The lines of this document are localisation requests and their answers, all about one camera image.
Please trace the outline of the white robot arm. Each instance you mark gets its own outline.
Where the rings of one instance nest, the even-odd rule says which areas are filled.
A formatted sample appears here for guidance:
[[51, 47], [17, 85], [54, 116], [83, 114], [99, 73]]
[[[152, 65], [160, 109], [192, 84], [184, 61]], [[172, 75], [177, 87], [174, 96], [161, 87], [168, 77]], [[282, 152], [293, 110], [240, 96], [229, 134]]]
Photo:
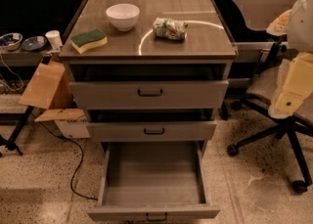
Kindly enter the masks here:
[[293, 115], [313, 92], [313, 0], [297, 0], [290, 10], [275, 18], [266, 28], [275, 36], [288, 37], [297, 56], [280, 68], [274, 97], [268, 110], [274, 118]]

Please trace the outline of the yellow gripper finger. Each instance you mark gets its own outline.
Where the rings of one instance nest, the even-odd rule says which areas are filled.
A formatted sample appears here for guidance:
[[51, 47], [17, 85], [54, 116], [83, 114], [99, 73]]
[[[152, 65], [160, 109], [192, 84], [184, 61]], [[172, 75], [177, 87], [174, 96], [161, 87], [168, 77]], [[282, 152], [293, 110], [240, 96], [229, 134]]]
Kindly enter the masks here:
[[268, 109], [277, 119], [293, 115], [313, 93], [313, 54], [300, 52], [279, 66], [277, 87]]

